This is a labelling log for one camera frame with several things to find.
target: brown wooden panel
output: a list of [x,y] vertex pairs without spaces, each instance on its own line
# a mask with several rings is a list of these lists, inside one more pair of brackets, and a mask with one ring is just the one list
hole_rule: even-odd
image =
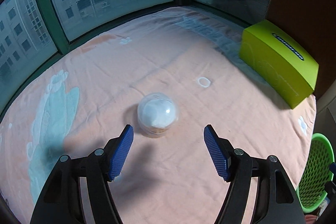
[[271,0],[267,19],[302,45],[320,65],[320,98],[336,79],[336,0]]

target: blue textured pad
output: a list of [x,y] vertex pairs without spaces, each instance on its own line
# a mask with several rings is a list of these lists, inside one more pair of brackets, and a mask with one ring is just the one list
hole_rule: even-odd
[[117,176],[119,176],[121,169],[124,166],[127,154],[131,148],[134,138],[133,127],[130,126],[125,135],[119,138],[122,138],[122,140],[120,141],[110,160],[110,180],[114,180]]
[[210,153],[212,162],[216,167],[218,175],[227,181],[230,177],[228,160],[223,155],[219,145],[216,143],[216,140],[208,127],[205,127],[204,129],[204,141]]

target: box lid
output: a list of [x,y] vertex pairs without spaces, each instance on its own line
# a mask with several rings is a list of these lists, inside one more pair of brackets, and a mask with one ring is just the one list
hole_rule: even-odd
[[319,65],[293,38],[268,20],[254,24],[244,32],[249,32],[280,54],[315,89]]

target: round container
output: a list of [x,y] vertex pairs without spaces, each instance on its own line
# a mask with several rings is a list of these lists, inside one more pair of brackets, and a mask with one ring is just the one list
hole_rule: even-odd
[[324,184],[334,177],[329,171],[329,166],[334,161],[329,140],[320,133],[313,134],[307,165],[296,189],[304,213],[316,210],[326,198]]
[[151,93],[138,105],[138,122],[140,127],[149,135],[161,136],[178,119],[177,105],[167,95]]

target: pink blanket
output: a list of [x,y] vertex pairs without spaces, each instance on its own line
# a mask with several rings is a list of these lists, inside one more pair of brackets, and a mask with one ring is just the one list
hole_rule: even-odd
[[[315,97],[294,110],[237,54],[239,29],[186,8],[132,20],[75,49],[34,80],[0,124],[0,190],[29,223],[34,202],[64,153],[87,156],[129,123],[135,136],[120,177],[110,184],[124,223],[214,223],[228,183],[203,140],[218,135],[250,156],[276,155],[294,187],[307,161]],[[144,95],[163,92],[180,109],[166,136],[137,124]],[[93,223],[83,186],[88,223]],[[256,180],[243,223],[254,207]]]

